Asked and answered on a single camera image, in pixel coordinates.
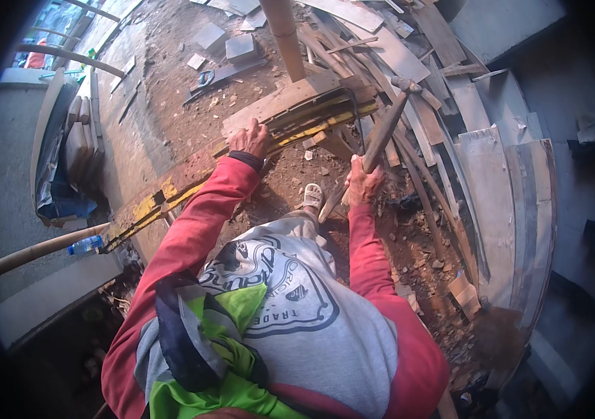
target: red long-sleeve shirt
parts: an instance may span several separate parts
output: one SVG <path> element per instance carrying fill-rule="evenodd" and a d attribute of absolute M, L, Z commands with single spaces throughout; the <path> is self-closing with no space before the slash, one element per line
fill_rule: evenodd
<path fill-rule="evenodd" d="M 144 393 L 133 372 L 141 328 L 155 317 L 156 282 L 184 270 L 197 274 L 216 245 L 223 223 L 258 183 L 259 177 L 250 166 L 223 157 L 170 227 L 139 282 L 127 319 L 102 366 L 102 392 L 119 418 L 138 418 L 144 411 Z M 350 287 L 390 319 L 397 332 L 398 362 L 385 417 L 427 417 L 446 387 L 446 360 L 409 303 L 394 291 L 391 267 L 374 228 L 370 206 L 353 207 L 349 221 Z M 268 389 L 277 396 L 338 416 L 360 417 L 350 407 L 311 390 L 280 383 L 270 384 Z"/>

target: white sandal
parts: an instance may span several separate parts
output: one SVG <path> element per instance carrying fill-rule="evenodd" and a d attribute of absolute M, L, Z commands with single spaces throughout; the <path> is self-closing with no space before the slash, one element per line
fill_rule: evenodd
<path fill-rule="evenodd" d="M 302 202 L 302 207 L 305 206 L 313 206 L 318 211 L 321 210 L 321 207 L 323 206 L 323 189 L 321 189 L 320 185 L 310 183 L 304 188 L 304 201 Z"/>

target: plastic water bottle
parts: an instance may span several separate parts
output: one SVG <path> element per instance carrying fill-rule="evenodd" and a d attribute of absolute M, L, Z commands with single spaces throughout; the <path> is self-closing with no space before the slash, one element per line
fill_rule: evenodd
<path fill-rule="evenodd" d="M 97 236 L 90 236 L 86 237 L 85 239 L 81 239 L 77 241 L 75 244 L 67 247 L 67 252 L 70 255 L 82 255 L 84 253 L 88 253 L 95 247 L 102 246 L 102 238 Z"/>

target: neon green cloth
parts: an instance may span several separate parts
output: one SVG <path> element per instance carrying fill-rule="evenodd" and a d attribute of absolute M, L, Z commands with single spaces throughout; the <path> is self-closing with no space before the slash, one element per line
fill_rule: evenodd
<path fill-rule="evenodd" d="M 238 334 L 243 335 L 266 291 L 267 286 L 261 283 L 224 292 L 214 298 L 228 312 L 237 326 Z M 185 305 L 200 319 L 202 333 L 225 360 L 228 370 L 217 388 L 197 393 L 186 391 L 175 380 L 155 381 L 149 397 L 151 418 L 186 419 L 219 407 L 239 407 L 269 418 L 306 418 L 249 380 L 256 356 L 242 343 L 231 338 L 225 326 L 205 318 L 204 299 L 196 297 L 186 301 Z"/>

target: black wristband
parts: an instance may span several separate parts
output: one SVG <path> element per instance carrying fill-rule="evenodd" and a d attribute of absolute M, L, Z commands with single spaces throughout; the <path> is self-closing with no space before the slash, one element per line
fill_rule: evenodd
<path fill-rule="evenodd" d="M 244 163 L 248 164 L 258 174 L 260 174 L 260 171 L 262 170 L 262 166 L 265 164 L 265 162 L 258 156 L 252 155 L 251 153 L 242 152 L 239 150 L 234 150 L 234 151 L 230 152 L 229 156 L 232 157 L 233 159 L 239 160 L 240 162 L 244 162 Z"/>

